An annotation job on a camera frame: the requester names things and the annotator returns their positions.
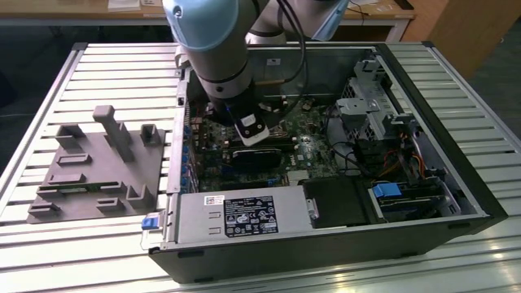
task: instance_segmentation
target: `aluminum extrusion table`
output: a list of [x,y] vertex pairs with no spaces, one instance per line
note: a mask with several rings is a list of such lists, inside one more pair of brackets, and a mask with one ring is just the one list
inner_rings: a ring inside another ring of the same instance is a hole
[[[29,225],[27,205],[58,147],[63,123],[102,131],[90,111],[115,108],[129,130],[175,117],[174,44],[89,44],[66,58],[0,178],[0,292],[510,292],[521,283],[521,143],[435,48],[388,45],[508,219],[424,255],[178,285],[141,249],[142,217]],[[400,100],[403,109],[407,106]],[[166,134],[158,208],[166,204]]]

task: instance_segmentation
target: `blue tab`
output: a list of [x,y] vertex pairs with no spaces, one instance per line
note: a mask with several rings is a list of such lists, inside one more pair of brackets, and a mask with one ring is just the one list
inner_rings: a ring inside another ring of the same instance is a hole
[[143,218],[141,221],[141,229],[142,230],[154,230],[159,228],[159,218]]
[[162,8],[175,42],[198,52],[226,40],[239,18],[239,0],[162,0]]
[[379,183],[372,187],[375,197],[398,197],[400,190],[396,183]]
[[339,0],[334,9],[330,11],[327,18],[324,19],[320,27],[311,36],[312,40],[327,41],[339,26],[339,22],[343,18],[343,12],[347,9],[347,0]]

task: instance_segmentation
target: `warning label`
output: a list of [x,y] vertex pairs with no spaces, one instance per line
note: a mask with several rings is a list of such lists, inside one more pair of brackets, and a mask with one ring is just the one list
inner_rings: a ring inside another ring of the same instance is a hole
[[205,206],[211,206],[214,204],[222,204],[222,200],[225,200],[223,195],[215,195],[211,197],[203,197],[203,205]]
[[278,233],[273,197],[225,200],[223,210],[227,237]]

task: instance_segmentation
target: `blue latch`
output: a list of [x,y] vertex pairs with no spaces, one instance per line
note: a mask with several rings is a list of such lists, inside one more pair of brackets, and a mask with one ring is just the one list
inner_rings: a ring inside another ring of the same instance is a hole
[[396,183],[379,183],[372,187],[375,197],[398,197],[400,190]]
[[159,228],[159,217],[150,217],[150,218],[143,218],[141,221],[141,229],[142,230],[154,230]]
[[191,134],[191,130],[189,129],[187,125],[185,125],[183,130],[185,130],[185,135],[189,136]]

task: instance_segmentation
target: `circuit board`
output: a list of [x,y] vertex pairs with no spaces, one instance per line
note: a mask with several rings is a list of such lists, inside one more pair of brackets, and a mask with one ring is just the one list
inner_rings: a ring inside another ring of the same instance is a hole
[[193,130],[197,131],[195,154],[201,163],[197,169],[199,192],[219,191],[227,184],[258,183],[258,187],[287,186],[286,174],[306,170],[308,178],[335,176],[338,166],[328,153],[322,133],[326,106],[303,106],[301,101],[279,124],[270,129],[269,139],[277,144],[265,149],[281,149],[281,161],[275,168],[261,172],[237,172],[227,165],[229,156],[237,150],[247,150],[235,129],[223,127],[210,120],[201,119]]

